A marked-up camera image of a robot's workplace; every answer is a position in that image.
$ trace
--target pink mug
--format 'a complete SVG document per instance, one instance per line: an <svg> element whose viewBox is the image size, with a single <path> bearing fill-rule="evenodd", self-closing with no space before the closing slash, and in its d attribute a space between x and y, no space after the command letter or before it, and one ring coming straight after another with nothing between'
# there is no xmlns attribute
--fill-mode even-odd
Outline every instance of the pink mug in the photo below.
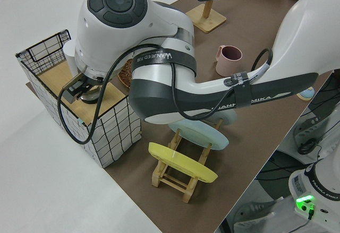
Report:
<svg viewBox="0 0 340 233"><path fill-rule="evenodd" d="M216 72L224 77L242 72L242 52L234 46L219 46L216 55Z"/></svg>

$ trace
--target white table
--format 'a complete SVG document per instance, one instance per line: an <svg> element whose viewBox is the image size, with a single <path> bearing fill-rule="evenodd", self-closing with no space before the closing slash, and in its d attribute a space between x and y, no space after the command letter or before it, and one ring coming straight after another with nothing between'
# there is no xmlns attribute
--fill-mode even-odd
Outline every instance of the white table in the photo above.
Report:
<svg viewBox="0 0 340 233"><path fill-rule="evenodd" d="M15 58L61 30L74 38L82 2L0 0L1 232L159 232L49 116Z"/></svg>

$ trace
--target grid pattern box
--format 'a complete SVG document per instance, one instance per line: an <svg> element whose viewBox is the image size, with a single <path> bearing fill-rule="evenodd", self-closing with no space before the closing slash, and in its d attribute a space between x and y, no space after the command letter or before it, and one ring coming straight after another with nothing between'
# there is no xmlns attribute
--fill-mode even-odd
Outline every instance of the grid pattern box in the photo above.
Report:
<svg viewBox="0 0 340 233"><path fill-rule="evenodd" d="M63 126L57 110L57 95L41 79L41 75L65 61L62 48L70 39L69 32L63 30L16 54L36 95L61 128ZM64 102L61 104L67 126L75 137L85 140L92 123L86 124L69 105ZM97 164L105 168L139 139L141 119L129 105L128 97L124 96L99 115L93 137L83 147Z"/></svg>

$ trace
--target yellow plate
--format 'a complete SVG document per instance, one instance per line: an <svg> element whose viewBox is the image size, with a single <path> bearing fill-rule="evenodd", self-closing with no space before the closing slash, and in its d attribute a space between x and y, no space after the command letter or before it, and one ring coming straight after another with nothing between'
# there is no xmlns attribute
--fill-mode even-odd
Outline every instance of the yellow plate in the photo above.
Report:
<svg viewBox="0 0 340 233"><path fill-rule="evenodd" d="M149 143L149 153L186 175L198 177L202 182L212 183L217 178L217 174L206 166L166 146Z"/></svg>

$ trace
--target mug handle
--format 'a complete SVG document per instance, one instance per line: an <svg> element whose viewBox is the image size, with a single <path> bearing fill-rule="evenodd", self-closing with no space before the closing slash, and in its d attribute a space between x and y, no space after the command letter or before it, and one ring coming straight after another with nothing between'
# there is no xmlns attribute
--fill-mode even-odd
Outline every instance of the mug handle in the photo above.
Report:
<svg viewBox="0 0 340 233"><path fill-rule="evenodd" d="M221 55L221 51L222 51L222 49L224 48L225 46L219 46L218 47L218 51L217 51L217 54L216 54L216 60L218 61L218 58L219 58L219 56Z"/></svg>

